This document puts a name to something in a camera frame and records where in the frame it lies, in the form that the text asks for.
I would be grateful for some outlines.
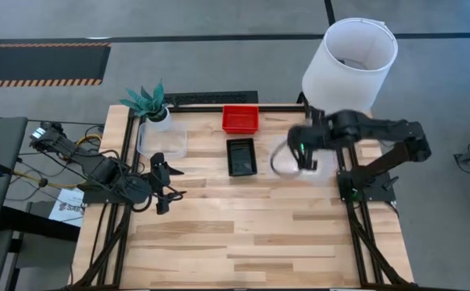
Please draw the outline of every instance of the green plant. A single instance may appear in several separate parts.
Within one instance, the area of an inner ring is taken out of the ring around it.
[[[147,116],[152,121],[159,121],[166,116],[166,105],[163,103],[163,84],[162,81],[153,90],[153,96],[141,88],[141,95],[135,91],[126,88],[129,96],[134,100],[122,99],[120,102],[135,110],[137,116]]]

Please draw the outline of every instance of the white paper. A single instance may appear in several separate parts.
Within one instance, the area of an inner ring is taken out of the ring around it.
[[[84,193],[79,189],[61,189],[48,218],[81,227],[84,216],[84,208],[81,207],[83,196]]]

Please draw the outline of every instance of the white pot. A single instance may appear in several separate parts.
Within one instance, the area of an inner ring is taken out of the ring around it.
[[[165,108],[167,110],[167,116],[165,117],[164,120],[161,121],[151,121],[149,118],[147,119],[147,123],[150,124],[150,127],[158,132],[163,132],[166,131],[167,129],[170,129],[172,127],[172,118],[170,117],[170,112],[169,108]]]

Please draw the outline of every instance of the potted plant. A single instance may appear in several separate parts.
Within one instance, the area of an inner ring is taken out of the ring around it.
[[[166,130],[170,127],[171,119],[169,109],[163,103],[163,84],[162,81],[153,90],[151,96],[144,87],[141,88],[141,94],[138,95],[135,91],[126,88],[129,96],[134,100],[122,99],[120,102],[136,111],[137,116],[147,117],[150,123],[160,130]]]

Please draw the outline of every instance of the clear plastic container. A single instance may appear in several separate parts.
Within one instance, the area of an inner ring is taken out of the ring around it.
[[[310,105],[327,114],[369,110],[395,61],[398,44],[384,23],[343,19],[326,31],[302,88]]]
[[[136,144],[140,154],[151,158],[160,152],[165,159],[182,158],[187,154],[187,126],[182,122],[167,121],[152,123],[147,120],[140,125]]]

